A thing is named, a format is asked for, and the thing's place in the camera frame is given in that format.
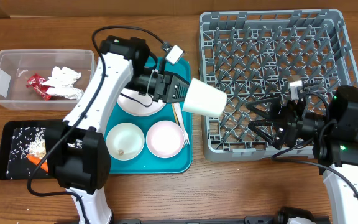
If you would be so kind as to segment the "white bowl with food scraps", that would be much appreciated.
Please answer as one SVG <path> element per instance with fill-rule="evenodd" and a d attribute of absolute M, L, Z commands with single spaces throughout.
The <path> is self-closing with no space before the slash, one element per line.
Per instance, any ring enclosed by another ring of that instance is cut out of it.
<path fill-rule="evenodd" d="M 111 157 L 119 161 L 129 161 L 142 152 L 145 137 L 138 126 L 121 123 L 108 132 L 105 142 Z"/>

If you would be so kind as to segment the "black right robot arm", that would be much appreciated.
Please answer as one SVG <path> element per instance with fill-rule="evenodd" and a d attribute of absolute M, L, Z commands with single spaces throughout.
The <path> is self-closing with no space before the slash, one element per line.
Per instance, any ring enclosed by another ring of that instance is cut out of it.
<path fill-rule="evenodd" d="M 281 103 L 279 95 L 248 102 L 261 116 L 248 127 L 278 152 L 276 162 L 296 162 L 283 155 L 309 144 L 329 194 L 334 223 L 358 223 L 358 88 L 339 86 L 331 101 L 316 85 L 295 88 Z"/>

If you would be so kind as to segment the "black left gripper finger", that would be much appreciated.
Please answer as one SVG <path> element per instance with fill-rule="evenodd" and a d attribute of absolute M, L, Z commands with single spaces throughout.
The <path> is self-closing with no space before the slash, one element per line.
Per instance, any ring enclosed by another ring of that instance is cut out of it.
<path fill-rule="evenodd" d="M 168 72 L 170 77 L 168 92 L 169 93 L 186 93 L 189 88 L 189 81 L 185 80 L 177 73 Z"/>
<path fill-rule="evenodd" d="M 187 89 L 173 89 L 168 90 L 163 95 L 163 102 L 164 103 L 178 103 L 185 100 L 187 94 Z"/>

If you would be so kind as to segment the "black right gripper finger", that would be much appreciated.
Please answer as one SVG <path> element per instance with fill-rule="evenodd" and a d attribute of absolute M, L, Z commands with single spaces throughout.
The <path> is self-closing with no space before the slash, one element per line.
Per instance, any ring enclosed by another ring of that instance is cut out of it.
<path fill-rule="evenodd" d="M 267 97 L 246 103 L 246 108 L 265 119 L 274 119 L 280 113 L 280 97 Z"/>
<path fill-rule="evenodd" d="M 261 130 L 259 126 L 273 126 L 273 121 L 271 120 L 250 121 L 248 124 L 248 128 L 254 133 L 256 133 L 256 135 L 264 139 L 267 143 L 271 144 L 272 146 L 277 146 L 279 140 L 276 139 L 276 137 L 269 135 L 269 133 L 266 133 L 263 130 Z"/>

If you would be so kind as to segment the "orange carrot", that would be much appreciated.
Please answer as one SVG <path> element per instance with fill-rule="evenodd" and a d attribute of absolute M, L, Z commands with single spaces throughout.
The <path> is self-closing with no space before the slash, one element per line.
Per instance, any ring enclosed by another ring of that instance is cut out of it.
<path fill-rule="evenodd" d="M 35 157 L 35 156 L 31 155 L 31 154 L 28 154 L 28 155 L 27 155 L 27 159 L 28 159 L 31 163 L 35 164 L 35 165 L 38 165 L 38 164 L 40 163 L 40 161 L 41 161 L 40 158 Z M 47 161 L 45 161 L 45 162 L 41 165 L 40 168 L 41 168 L 42 170 L 44 170 L 46 173 L 48 173 L 48 164 L 47 164 Z"/>

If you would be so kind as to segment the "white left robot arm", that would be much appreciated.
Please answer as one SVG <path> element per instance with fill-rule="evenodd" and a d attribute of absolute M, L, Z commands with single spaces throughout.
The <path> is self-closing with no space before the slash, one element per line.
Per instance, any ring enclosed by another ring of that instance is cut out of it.
<path fill-rule="evenodd" d="M 62 124 L 45 132 L 48 173 L 72 197 L 80 223 L 112 222 L 103 189 L 111 165 L 104 133 L 122 90 L 176 103 L 184 101 L 190 85 L 176 73 L 147 68 L 150 49 L 144 39 L 109 36 L 96 50 L 98 68 L 84 95 Z"/>

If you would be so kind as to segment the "white plastic cup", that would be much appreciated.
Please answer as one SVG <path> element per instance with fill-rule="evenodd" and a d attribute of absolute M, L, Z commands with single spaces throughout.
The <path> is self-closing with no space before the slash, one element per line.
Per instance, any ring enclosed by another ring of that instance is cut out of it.
<path fill-rule="evenodd" d="M 222 115 L 227 103 L 227 94 L 213 88 L 201 80 L 193 78 L 190 82 L 183 111 L 218 118 Z"/>

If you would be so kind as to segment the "white tissue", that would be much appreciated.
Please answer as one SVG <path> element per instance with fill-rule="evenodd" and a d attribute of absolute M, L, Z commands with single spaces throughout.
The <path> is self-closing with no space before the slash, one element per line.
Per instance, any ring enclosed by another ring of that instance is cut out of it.
<path fill-rule="evenodd" d="M 46 93 L 52 96 L 64 97 L 69 100 L 79 100 L 84 91 L 75 88 L 74 84 L 81 78 L 81 72 L 68 67 L 55 66 L 48 79 L 40 84 L 48 87 Z"/>

